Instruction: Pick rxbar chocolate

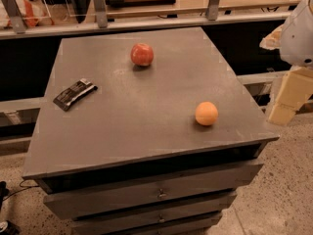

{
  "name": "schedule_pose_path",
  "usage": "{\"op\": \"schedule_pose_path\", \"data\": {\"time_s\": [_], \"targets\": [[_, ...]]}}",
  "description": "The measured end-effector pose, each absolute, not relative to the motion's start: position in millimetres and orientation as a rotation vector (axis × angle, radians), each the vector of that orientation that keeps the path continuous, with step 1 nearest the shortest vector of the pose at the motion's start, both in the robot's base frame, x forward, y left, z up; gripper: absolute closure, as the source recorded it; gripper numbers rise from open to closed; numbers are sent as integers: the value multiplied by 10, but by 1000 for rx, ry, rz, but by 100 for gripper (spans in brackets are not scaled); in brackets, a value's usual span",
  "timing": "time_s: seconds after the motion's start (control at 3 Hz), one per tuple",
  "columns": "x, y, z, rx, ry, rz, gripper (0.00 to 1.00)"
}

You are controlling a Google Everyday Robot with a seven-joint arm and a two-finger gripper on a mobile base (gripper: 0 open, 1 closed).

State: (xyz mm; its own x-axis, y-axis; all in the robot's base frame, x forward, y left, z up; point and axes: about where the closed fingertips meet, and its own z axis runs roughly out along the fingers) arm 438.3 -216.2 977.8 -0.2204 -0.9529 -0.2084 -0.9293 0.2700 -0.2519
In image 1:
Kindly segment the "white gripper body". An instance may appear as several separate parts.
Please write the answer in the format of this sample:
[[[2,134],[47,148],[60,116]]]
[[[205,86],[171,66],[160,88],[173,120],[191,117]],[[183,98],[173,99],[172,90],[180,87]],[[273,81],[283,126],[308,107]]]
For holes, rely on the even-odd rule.
[[[283,24],[281,59],[293,66],[313,66],[313,0],[301,0]]]

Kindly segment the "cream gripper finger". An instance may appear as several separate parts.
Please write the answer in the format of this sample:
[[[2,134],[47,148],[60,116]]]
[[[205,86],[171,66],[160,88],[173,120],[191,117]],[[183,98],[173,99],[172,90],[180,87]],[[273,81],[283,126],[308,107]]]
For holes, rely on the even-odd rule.
[[[292,66],[282,79],[268,121],[287,125],[313,95],[313,69]]]
[[[279,49],[281,47],[282,29],[282,25],[276,27],[271,33],[269,33],[261,40],[259,47],[266,50]]]

